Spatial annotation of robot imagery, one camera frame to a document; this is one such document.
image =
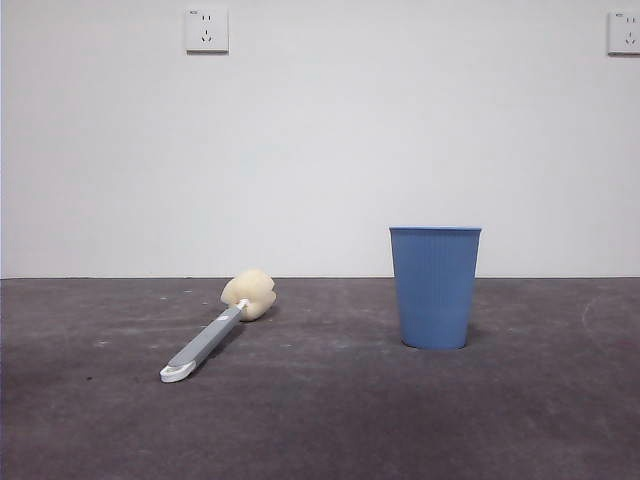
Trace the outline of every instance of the concrete floor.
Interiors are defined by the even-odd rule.
[[[3,478],[640,478],[640,279],[479,280],[468,346],[390,279],[286,279],[188,380],[221,279],[2,282]]]

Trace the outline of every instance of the brush handle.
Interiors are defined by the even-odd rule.
[[[199,365],[227,336],[231,329],[238,324],[241,316],[242,310],[235,305],[227,308],[169,360],[168,366],[181,367],[193,361],[196,362],[196,365]]]

